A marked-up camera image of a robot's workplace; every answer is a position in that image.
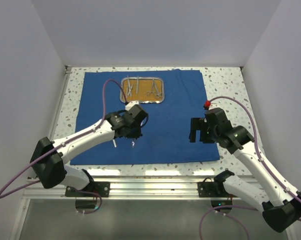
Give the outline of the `steel scalpel handle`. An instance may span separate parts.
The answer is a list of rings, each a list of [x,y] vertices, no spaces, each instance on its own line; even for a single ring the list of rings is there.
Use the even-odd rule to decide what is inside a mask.
[[[112,142],[113,142],[114,147],[117,148],[117,144],[116,144],[115,139],[113,139]]]

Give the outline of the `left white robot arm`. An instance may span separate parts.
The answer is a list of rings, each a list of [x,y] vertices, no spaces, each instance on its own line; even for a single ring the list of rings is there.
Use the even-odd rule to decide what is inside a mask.
[[[30,160],[31,167],[45,189],[64,185],[87,197],[97,192],[93,177],[68,162],[87,150],[116,138],[138,139],[148,122],[148,113],[139,105],[106,114],[98,122],[70,136],[40,139]]]

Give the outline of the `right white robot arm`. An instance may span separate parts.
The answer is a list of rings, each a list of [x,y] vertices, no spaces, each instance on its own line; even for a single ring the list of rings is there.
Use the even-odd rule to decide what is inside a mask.
[[[233,127],[224,110],[217,107],[208,110],[202,118],[190,120],[191,143],[196,141],[197,132],[200,132],[200,142],[218,143],[244,164],[261,185],[261,188],[255,187],[232,171],[224,170],[211,181],[198,182],[199,197],[239,197],[259,211],[265,222],[278,233],[300,220],[301,190],[290,184],[270,163],[245,127]]]

